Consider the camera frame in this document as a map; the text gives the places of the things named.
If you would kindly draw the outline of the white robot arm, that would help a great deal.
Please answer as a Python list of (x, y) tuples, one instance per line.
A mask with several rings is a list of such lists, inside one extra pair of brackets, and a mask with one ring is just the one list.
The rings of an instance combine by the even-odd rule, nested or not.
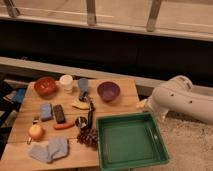
[(213, 96), (197, 94), (192, 89), (192, 81), (178, 75), (155, 87), (151, 95), (138, 102), (136, 107), (162, 120), (174, 111), (213, 125)]

